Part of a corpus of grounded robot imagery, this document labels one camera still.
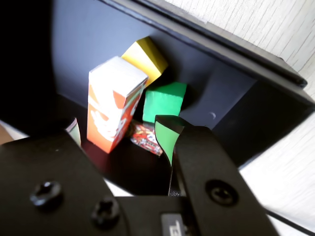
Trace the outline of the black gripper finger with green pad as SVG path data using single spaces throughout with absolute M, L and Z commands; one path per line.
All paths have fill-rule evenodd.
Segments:
M 118 236 L 118 221 L 92 221 L 95 205 L 107 195 L 102 175 L 64 131 L 0 147 L 3 236 Z
M 200 236 L 271 236 L 273 225 L 212 131 L 157 115 L 156 140 L 176 170 Z

